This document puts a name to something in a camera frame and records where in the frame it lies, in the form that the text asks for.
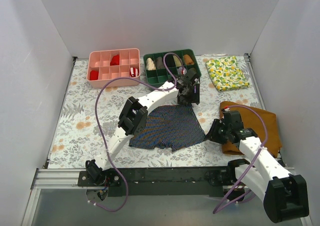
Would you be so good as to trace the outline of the navy striped underwear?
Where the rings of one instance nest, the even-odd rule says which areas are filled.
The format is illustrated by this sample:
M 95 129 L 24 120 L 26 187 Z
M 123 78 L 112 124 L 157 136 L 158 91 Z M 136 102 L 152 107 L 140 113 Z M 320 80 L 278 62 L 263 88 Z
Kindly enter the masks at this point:
M 148 115 L 145 128 L 130 139 L 129 146 L 176 152 L 202 143 L 205 137 L 191 104 L 163 105 Z

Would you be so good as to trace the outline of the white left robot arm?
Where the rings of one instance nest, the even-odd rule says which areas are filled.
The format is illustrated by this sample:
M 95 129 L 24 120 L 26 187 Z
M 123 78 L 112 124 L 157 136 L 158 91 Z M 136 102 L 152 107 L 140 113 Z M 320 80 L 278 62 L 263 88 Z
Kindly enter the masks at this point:
M 200 85 L 199 81 L 200 75 L 194 68 L 191 68 L 185 74 L 172 74 L 160 87 L 143 82 L 153 91 L 138 98 L 131 96 L 127 99 L 118 117 L 117 127 L 109 140 L 105 138 L 98 117 L 98 102 L 104 91 L 102 88 L 95 101 L 94 113 L 105 149 L 94 159 L 86 161 L 85 169 L 89 180 L 95 186 L 105 184 L 108 177 L 104 171 L 116 168 L 113 160 L 133 136 L 142 132 L 146 126 L 148 114 L 174 98 L 178 99 L 179 104 L 191 103 L 194 95 L 198 93 L 196 88 Z

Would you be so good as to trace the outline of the grey striped rolled underwear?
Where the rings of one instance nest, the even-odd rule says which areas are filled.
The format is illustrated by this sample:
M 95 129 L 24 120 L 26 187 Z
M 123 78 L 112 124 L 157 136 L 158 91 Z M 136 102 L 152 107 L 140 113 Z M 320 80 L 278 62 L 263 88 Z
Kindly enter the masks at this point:
M 183 67 L 183 66 L 177 68 L 177 73 L 179 75 L 185 75 L 186 72 L 187 72 L 187 69 L 185 67 Z

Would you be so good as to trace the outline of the olive green rolled underwear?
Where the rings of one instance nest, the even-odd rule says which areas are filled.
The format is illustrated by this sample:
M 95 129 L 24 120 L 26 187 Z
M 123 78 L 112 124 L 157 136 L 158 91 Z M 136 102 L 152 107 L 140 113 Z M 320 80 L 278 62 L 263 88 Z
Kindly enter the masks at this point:
M 194 67 L 190 68 L 189 71 L 194 73 L 194 74 L 197 74 L 197 70 Z

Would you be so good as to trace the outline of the beige yellow rolled underwear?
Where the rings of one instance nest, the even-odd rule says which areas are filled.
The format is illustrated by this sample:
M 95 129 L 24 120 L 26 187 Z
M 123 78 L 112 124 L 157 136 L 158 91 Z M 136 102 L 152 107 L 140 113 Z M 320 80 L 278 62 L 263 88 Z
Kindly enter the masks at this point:
M 176 66 L 177 68 L 183 66 L 183 61 L 181 60 L 180 57 L 178 57 L 178 56 L 176 56 L 176 55 L 173 55 L 173 60 L 174 60 L 175 66 Z

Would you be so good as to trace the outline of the orange brown rolled underwear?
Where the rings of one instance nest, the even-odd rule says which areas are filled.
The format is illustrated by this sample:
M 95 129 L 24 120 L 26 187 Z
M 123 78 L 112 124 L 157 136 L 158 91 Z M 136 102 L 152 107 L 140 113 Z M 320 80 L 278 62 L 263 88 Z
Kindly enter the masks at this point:
M 194 60 L 188 54 L 183 55 L 183 60 L 184 60 L 185 65 L 194 65 L 195 64 Z

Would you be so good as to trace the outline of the black rolled underwear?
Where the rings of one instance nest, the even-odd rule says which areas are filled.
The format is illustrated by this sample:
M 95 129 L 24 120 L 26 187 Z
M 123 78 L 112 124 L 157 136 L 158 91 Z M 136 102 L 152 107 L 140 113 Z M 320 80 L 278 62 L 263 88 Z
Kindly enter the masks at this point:
M 176 66 L 175 60 L 172 54 L 169 54 L 165 57 L 165 64 L 168 68 L 173 68 Z

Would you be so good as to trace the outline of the cream rolled underwear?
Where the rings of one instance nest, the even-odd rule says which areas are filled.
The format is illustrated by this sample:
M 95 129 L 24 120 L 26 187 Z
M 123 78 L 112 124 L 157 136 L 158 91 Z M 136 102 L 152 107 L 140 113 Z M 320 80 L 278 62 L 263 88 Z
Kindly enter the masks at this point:
M 146 60 L 146 70 L 148 70 L 148 71 L 156 70 L 155 63 L 150 57 L 148 57 Z

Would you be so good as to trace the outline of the green divided organizer box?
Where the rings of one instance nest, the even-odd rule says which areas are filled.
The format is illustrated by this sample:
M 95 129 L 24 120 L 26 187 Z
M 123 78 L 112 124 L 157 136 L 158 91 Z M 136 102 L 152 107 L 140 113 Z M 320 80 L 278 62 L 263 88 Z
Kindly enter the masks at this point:
M 180 49 L 180 50 L 174 50 L 174 51 L 171 51 L 172 53 L 174 53 L 176 56 L 180 57 L 180 59 L 182 60 L 182 63 L 183 63 L 183 67 L 186 68 L 186 70 L 188 71 L 190 68 L 195 68 L 198 75 L 201 77 L 202 76 L 202 73 L 200 71 L 200 68 L 199 68 L 199 65 L 197 63 L 197 60 L 196 60 L 196 56 L 193 52 L 192 49 Z M 149 54 L 145 54 L 143 56 L 143 63 L 146 67 L 146 61 L 147 61 L 147 58 L 151 58 L 156 66 L 156 58 L 157 57 L 162 57 L 164 58 L 165 54 L 167 54 L 168 52 L 155 52 L 155 53 L 149 53 Z M 185 54 L 188 54 L 191 56 L 191 58 L 194 60 L 194 64 L 193 65 L 185 65 L 185 62 L 184 62 L 184 58 L 183 58 L 183 55 Z M 168 67 L 168 69 L 170 70 L 170 72 L 173 74 L 173 75 L 178 75 L 178 72 L 177 72 L 177 67 Z M 166 68 L 163 68 L 163 69 L 156 69 L 156 70 L 146 70 L 145 69 L 145 77 L 146 77 L 146 81 L 154 86 L 154 87 L 160 87 L 163 83 L 165 83 L 169 78 L 171 78 L 171 75 L 170 73 L 167 71 Z

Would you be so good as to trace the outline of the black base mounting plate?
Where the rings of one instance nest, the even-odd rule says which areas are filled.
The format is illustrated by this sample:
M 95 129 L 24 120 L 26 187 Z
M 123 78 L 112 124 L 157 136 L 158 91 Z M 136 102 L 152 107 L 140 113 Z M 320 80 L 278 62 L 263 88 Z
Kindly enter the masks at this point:
M 120 168 L 128 184 L 129 196 L 188 196 L 223 197 L 236 182 L 228 166 L 209 167 L 150 167 Z M 94 180 L 85 170 L 78 176 L 82 188 L 107 187 L 109 197 L 126 195 L 124 179 L 111 168 Z

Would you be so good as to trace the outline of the red rolled sock top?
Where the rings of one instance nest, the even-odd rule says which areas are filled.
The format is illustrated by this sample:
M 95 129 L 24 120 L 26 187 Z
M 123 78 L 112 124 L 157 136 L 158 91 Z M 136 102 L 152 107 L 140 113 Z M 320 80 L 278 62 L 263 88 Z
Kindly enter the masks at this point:
M 117 55 L 112 57 L 112 59 L 110 61 L 110 65 L 111 66 L 118 66 L 119 64 L 120 64 L 120 55 L 117 54 Z

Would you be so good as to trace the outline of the red rolled sock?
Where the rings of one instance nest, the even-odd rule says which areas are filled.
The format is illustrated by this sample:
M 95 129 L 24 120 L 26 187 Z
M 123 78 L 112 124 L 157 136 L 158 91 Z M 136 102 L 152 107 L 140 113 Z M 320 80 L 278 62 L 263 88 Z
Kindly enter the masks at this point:
M 117 55 L 112 57 L 112 59 L 110 61 L 110 65 L 111 66 L 118 66 L 119 64 L 120 64 L 120 55 L 117 54 Z
M 89 80 L 90 81 L 96 81 L 99 79 L 99 72 L 97 70 L 92 70 L 89 73 Z

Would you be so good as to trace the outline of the red rolled sock bottom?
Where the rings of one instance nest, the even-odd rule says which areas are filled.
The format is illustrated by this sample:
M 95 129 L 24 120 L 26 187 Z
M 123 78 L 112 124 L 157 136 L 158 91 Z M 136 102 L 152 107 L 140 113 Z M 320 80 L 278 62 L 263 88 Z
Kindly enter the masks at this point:
M 89 73 L 89 80 L 90 81 L 96 81 L 99 79 L 99 72 L 97 70 L 92 70 Z

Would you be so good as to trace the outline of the floral patterned table mat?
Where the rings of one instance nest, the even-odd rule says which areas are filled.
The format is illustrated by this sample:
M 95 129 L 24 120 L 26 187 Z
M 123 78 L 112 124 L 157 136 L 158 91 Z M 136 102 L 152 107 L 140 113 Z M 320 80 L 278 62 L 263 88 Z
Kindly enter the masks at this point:
M 223 101 L 260 109 L 265 107 L 247 55 L 239 55 L 236 59 L 250 87 L 224 92 L 215 88 L 205 66 L 207 61 L 214 58 L 213 54 L 196 56 L 201 71 L 200 103 L 194 105 L 193 110 L 205 132 L 219 116 L 219 106 Z M 126 100 L 150 92 L 143 84 L 109 87 L 105 91 L 95 89 L 86 79 L 87 68 L 88 61 L 80 59 L 73 67 L 48 155 L 49 169 L 84 168 L 87 160 L 104 151 L 104 139 L 113 135 Z M 233 155 L 223 153 L 220 144 L 205 141 L 176 152 L 169 148 L 147 150 L 125 145 L 117 154 L 114 164 L 118 168 L 225 166 L 234 159 Z

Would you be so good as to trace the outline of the aluminium frame rail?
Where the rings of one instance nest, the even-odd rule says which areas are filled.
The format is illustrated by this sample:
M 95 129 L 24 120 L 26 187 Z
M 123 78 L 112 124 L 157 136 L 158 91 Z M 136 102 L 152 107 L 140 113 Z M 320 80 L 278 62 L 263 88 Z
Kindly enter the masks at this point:
M 25 226 L 270 226 L 258 197 L 213 213 L 221 197 L 208 195 L 97 196 L 78 186 L 83 169 L 39 169 Z

